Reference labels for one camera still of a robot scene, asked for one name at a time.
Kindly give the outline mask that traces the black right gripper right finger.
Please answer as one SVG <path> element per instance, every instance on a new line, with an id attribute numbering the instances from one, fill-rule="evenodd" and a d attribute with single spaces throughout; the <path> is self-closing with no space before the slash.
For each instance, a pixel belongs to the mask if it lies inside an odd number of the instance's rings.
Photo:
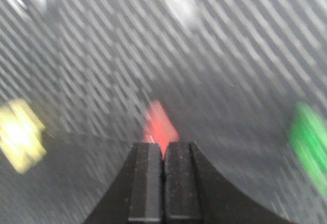
<path id="1" fill-rule="evenodd" d="M 222 176 L 194 142 L 171 142 L 164 157 L 166 223 L 288 223 Z"/>

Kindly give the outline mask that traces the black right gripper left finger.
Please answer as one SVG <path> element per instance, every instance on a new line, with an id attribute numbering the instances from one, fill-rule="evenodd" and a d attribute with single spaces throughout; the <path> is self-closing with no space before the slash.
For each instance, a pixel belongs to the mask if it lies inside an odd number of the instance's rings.
<path id="1" fill-rule="evenodd" d="M 133 144 L 85 223 L 162 223 L 162 155 L 157 143 Z"/>

